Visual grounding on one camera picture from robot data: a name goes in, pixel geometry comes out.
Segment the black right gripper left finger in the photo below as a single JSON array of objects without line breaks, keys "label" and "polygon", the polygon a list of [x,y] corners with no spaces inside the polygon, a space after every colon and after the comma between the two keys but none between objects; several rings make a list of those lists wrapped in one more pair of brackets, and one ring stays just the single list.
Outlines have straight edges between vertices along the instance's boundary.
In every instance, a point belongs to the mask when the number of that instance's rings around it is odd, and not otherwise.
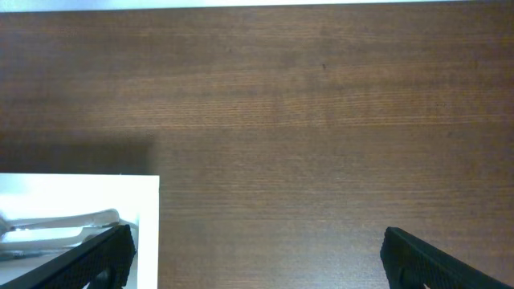
[{"label": "black right gripper left finger", "polygon": [[12,279],[2,289],[121,289],[136,255],[131,228],[116,225]]}]

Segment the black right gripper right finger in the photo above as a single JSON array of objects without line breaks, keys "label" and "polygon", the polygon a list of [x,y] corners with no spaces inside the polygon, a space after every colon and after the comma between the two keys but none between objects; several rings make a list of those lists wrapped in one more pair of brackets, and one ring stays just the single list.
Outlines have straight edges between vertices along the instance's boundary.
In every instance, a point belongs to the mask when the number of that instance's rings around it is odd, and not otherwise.
[{"label": "black right gripper right finger", "polygon": [[380,257],[390,289],[513,289],[398,227],[385,230]]}]

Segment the steel tablespoon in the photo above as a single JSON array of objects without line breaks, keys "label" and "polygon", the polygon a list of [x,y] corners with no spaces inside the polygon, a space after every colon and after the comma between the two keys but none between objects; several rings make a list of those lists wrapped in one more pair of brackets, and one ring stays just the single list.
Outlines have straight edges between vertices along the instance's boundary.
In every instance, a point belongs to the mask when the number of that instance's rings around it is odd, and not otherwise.
[{"label": "steel tablespoon", "polygon": [[7,233],[1,240],[1,261],[60,254],[109,230],[106,228],[43,229]]}]

